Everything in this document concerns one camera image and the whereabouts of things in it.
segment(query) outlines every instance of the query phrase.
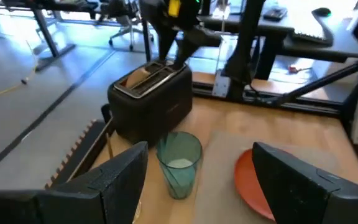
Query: chair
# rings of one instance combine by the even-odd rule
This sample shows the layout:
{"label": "chair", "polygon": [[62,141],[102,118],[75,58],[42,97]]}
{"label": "chair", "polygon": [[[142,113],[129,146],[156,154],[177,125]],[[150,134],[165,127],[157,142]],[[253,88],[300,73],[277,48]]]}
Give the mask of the chair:
{"label": "chair", "polygon": [[[130,33],[131,44],[129,45],[129,50],[133,51],[134,49],[134,32],[138,34],[143,34],[142,30],[134,27],[141,22],[139,8],[135,1],[126,3],[125,0],[111,0],[109,4],[101,5],[102,15],[99,19],[101,22],[106,15],[109,18],[115,17],[117,22],[122,25],[119,32],[110,36],[109,45],[113,46],[112,40],[116,37],[120,37],[124,34]],[[154,37],[150,34],[151,41],[154,41]]]}

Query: green glass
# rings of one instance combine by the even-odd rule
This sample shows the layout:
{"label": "green glass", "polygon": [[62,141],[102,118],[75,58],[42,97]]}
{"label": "green glass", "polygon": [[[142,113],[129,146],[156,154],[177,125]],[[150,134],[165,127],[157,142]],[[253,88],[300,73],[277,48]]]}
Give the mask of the green glass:
{"label": "green glass", "polygon": [[157,158],[171,197],[184,199],[191,194],[201,156],[201,143],[190,133],[169,133],[157,143]]}

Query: orange plate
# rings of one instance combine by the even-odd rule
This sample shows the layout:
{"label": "orange plate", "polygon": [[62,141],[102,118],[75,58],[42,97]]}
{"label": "orange plate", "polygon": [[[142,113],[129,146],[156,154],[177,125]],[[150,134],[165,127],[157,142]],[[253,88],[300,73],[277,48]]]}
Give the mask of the orange plate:
{"label": "orange plate", "polygon": [[234,184],[242,199],[257,213],[274,221],[272,211],[260,188],[252,162],[252,150],[241,154],[234,168]]}

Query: mouse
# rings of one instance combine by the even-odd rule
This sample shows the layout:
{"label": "mouse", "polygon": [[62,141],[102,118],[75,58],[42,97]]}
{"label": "mouse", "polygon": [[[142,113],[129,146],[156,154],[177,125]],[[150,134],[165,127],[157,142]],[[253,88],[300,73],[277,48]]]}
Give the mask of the mouse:
{"label": "mouse", "polygon": [[313,12],[314,12],[317,16],[327,17],[327,16],[330,16],[330,15],[331,15],[331,10],[329,10],[329,9],[326,8],[326,7],[321,7],[321,8],[315,9],[315,10],[313,10]]}

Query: wooden table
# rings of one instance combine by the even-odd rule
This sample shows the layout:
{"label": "wooden table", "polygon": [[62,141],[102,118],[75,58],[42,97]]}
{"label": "wooden table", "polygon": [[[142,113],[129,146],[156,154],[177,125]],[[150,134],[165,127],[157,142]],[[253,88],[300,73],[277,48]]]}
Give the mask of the wooden table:
{"label": "wooden table", "polygon": [[[206,74],[195,73],[194,80],[211,78]],[[256,80],[255,88],[281,92],[281,83]],[[324,98],[318,91],[315,96]],[[217,100],[193,99],[193,109],[178,125],[176,130],[194,134],[207,149],[213,130],[240,134],[248,139],[277,142],[310,149],[321,149],[333,154],[342,170],[339,175],[358,184],[358,159],[342,129],[341,123],[333,118],[280,111],[255,106],[240,105]],[[114,154],[119,154],[130,145],[116,133],[111,137]],[[192,223],[199,175],[192,194],[185,200],[174,200],[169,194],[160,170],[156,150],[149,152],[149,163],[145,185],[140,201],[142,210],[137,224],[187,224]],[[109,159],[105,148],[94,166]]]}

